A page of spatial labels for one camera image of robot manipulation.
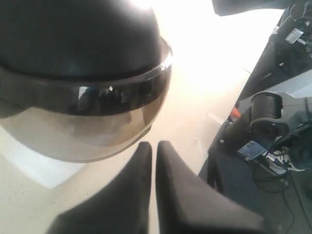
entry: tinted visor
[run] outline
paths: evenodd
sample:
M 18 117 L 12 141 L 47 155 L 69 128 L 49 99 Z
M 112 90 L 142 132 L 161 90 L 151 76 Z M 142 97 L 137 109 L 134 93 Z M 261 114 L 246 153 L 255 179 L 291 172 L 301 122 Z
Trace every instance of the tinted visor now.
M 0 125 L 42 155 L 71 162 L 113 156 L 151 127 L 167 94 L 172 52 L 161 64 L 112 82 L 64 82 L 1 68 Z

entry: helmet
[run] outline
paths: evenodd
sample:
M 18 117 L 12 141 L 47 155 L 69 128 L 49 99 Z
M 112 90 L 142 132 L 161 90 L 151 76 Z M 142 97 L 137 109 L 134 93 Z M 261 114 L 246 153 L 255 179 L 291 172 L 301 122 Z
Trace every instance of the helmet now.
M 2 0 L 0 126 L 45 156 L 90 162 L 151 127 L 172 51 L 133 0 Z

